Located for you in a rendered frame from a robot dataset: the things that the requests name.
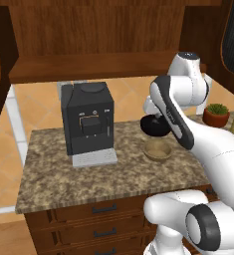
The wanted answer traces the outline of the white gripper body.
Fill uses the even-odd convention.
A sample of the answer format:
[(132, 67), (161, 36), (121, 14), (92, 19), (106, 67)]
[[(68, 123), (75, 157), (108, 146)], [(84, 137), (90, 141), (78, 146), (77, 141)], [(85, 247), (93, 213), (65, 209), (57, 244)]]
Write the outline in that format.
[(147, 115), (155, 115), (157, 118), (160, 118), (162, 116), (162, 113), (160, 112), (159, 108), (153, 103), (150, 96), (146, 97), (142, 108)]

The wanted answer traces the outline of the black bowl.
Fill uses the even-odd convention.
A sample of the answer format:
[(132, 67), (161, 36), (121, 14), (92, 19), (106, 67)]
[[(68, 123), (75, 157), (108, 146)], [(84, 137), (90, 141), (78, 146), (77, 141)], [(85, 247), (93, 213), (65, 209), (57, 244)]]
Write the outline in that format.
[(171, 128), (164, 116), (144, 116), (140, 120), (140, 128), (149, 136), (166, 136), (171, 132)]

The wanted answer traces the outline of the tan wooden bowl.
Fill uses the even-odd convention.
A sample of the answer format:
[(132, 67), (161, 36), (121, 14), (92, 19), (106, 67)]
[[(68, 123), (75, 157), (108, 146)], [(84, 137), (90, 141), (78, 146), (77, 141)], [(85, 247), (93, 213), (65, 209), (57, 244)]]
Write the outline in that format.
[(148, 140), (143, 147), (144, 154), (154, 161), (165, 161), (171, 157), (171, 147), (161, 139)]

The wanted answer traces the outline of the black coffee machine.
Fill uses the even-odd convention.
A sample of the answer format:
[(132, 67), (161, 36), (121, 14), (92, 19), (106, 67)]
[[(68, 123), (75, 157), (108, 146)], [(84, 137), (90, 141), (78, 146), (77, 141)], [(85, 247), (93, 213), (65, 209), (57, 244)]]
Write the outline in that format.
[(117, 163), (115, 102), (106, 82), (63, 85), (61, 111), (73, 167)]

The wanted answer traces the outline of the potted green plant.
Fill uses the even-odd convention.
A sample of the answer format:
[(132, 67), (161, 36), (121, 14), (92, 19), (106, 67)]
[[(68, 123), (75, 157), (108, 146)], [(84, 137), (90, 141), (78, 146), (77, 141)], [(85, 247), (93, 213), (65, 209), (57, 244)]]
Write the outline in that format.
[(223, 128), (226, 126), (229, 116), (230, 112), (224, 105), (210, 104), (205, 108), (202, 120), (208, 126)]

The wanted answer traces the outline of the brown wooden drawer front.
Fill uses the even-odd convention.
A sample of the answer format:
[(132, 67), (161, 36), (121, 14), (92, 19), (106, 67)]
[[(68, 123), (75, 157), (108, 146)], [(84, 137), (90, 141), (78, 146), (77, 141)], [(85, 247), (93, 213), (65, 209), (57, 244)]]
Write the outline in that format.
[[(145, 195), (139, 195), (134, 197), (126, 197), (121, 199), (88, 203), (83, 205), (58, 208), (54, 210), (54, 214), (59, 222), (85, 219), (99, 215), (111, 215), (116, 213), (123, 213), (126, 211), (141, 210), (143, 209), (143, 203), (145, 199), (146, 199)], [(92, 212), (93, 207), (95, 208), (110, 207), (113, 205), (113, 203), (117, 204), (117, 210), (96, 214), (93, 214)]]
[(130, 255), (133, 252), (143, 253), (144, 247), (150, 242), (149, 237), (135, 236), (125, 239), (118, 239), (108, 242), (97, 242), (95, 244), (86, 245), (77, 248), (71, 248), (57, 255), (95, 255), (95, 251), (110, 251), (113, 247), (117, 250), (115, 255)]
[(68, 245), (74, 243), (80, 243), (90, 240), (99, 239), (108, 237), (94, 237), (94, 231), (105, 232), (111, 231), (113, 227), (117, 228), (117, 234), (127, 234), (130, 232), (141, 231), (144, 227), (144, 216), (135, 215), (135, 216), (125, 216), (122, 218), (112, 218), (102, 221), (90, 221), (80, 225), (66, 225), (61, 227), (59, 230), (52, 232), (52, 237), (54, 244)]

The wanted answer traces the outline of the open wooden wall cabinet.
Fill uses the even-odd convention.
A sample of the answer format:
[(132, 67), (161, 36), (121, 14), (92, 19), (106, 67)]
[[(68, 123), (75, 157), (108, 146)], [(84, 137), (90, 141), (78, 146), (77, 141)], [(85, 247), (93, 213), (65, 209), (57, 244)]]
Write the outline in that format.
[(184, 12), (221, 0), (36, 0), (10, 8), (14, 84), (164, 73), (180, 51)]

